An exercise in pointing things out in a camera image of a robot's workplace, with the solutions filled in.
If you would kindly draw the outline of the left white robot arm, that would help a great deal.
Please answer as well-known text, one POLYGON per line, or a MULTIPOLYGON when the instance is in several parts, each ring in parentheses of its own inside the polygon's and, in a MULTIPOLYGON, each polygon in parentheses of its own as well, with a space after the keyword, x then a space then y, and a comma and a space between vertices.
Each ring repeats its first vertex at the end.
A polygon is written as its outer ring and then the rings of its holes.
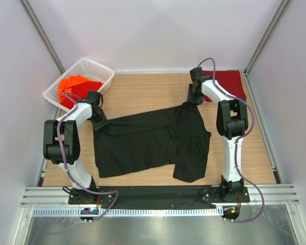
POLYGON ((63 187, 69 194, 69 204, 94 204, 99 200, 99 194, 94 178, 80 160, 78 129, 87 120, 95 131, 108 126, 102 109, 103 95, 94 90, 88 91, 86 98, 70 92, 62 92, 62 95, 73 103, 73 107, 58 119, 44 123, 43 155, 64 170, 72 182, 72 188, 63 187))

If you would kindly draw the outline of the black t-shirt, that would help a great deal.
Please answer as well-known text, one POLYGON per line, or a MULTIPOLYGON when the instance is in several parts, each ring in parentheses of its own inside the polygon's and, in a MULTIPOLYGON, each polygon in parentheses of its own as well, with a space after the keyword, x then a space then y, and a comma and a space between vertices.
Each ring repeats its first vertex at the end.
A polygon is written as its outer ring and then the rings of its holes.
POLYGON ((100 178, 168 164, 187 183, 206 173, 211 133, 194 103, 111 119, 93 138, 100 178))

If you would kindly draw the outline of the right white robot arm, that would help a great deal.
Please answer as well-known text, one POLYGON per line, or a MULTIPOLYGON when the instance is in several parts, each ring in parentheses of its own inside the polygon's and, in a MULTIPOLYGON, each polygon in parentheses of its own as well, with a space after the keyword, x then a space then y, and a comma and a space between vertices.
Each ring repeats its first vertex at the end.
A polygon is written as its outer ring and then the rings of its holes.
POLYGON ((226 91, 215 76, 207 76, 201 67, 190 70, 188 102, 201 105, 207 96, 217 105, 216 128, 224 144, 224 170, 221 175, 220 197, 225 202, 234 202, 244 190, 240 176, 241 145, 248 129, 246 100, 226 91))

